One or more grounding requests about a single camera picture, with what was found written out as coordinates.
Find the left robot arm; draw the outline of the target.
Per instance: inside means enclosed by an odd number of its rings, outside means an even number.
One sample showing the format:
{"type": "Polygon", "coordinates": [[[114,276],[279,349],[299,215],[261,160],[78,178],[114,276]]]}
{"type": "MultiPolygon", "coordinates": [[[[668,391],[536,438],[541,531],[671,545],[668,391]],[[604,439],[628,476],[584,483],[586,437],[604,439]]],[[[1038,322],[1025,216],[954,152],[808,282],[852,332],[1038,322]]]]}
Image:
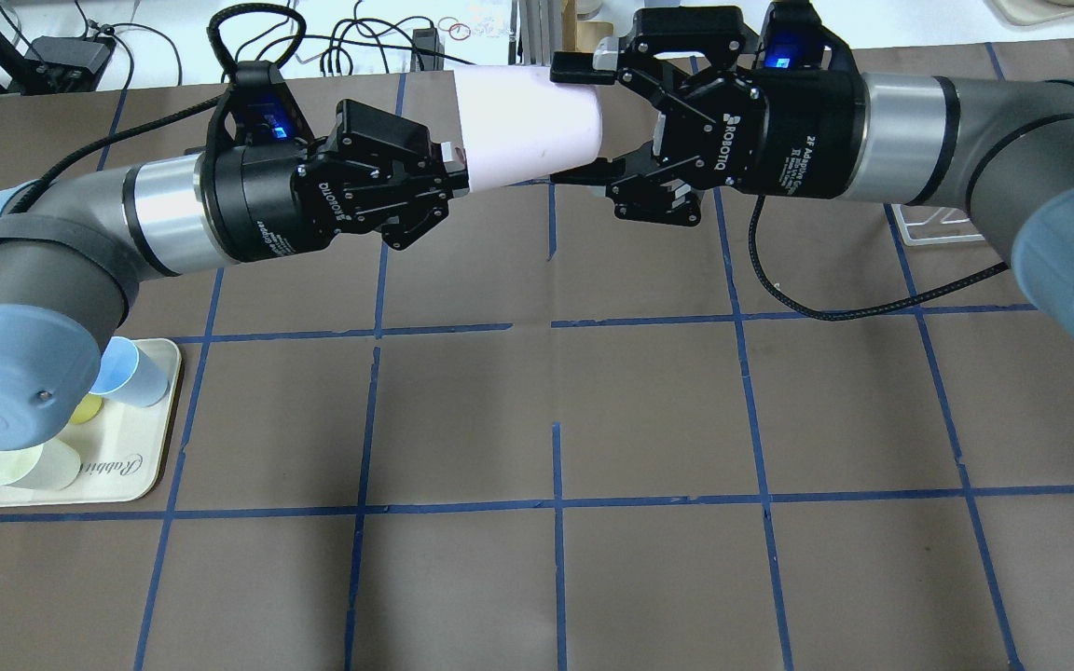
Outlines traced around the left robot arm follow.
{"type": "Polygon", "coordinates": [[[405,248],[440,224],[468,174],[429,129],[342,101],[315,138],[292,103],[198,154],[35,180],[0,211],[0,450],[64,428],[145,281],[322,251],[339,235],[405,248]]]}

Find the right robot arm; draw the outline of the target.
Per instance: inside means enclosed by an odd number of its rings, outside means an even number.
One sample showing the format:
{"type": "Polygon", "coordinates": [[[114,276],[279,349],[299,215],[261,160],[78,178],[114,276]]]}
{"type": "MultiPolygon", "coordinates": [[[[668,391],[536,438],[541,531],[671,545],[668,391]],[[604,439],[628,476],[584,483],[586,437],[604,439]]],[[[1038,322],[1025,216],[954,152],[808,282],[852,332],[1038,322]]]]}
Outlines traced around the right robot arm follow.
{"type": "Polygon", "coordinates": [[[1074,81],[865,74],[808,1],[775,1],[755,34],[737,6],[643,8],[594,52],[556,52],[550,79],[621,85],[659,112],[653,138],[553,175],[596,188],[624,220],[699,224],[708,188],[966,211],[1000,264],[890,313],[1010,269],[1074,336],[1074,81]]]}

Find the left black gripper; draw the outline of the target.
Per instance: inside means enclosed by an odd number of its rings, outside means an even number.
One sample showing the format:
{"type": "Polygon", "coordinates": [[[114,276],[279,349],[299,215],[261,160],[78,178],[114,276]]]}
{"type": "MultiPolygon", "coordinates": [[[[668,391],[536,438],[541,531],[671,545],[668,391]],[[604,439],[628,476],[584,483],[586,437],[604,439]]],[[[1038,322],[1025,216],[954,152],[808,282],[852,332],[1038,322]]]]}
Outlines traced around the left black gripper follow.
{"type": "Polygon", "coordinates": [[[233,103],[214,112],[200,179],[214,237],[240,263],[317,252],[339,235],[376,233],[404,250],[447,220],[466,171],[455,142],[350,99],[320,138],[281,103],[227,131],[238,120],[233,103]]]}

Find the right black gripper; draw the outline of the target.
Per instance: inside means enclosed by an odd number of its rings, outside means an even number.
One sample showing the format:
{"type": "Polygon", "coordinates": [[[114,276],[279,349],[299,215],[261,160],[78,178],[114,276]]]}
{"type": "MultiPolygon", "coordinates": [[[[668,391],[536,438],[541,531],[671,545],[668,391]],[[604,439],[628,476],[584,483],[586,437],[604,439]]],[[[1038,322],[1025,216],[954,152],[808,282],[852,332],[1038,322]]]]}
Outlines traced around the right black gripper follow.
{"type": "Polygon", "coordinates": [[[629,34],[592,54],[554,52],[554,84],[618,85],[659,115],[647,144],[554,171],[599,187],[623,220],[695,227],[711,188],[832,199],[851,183],[866,129],[860,73],[757,69],[737,6],[643,8],[629,34]]]}

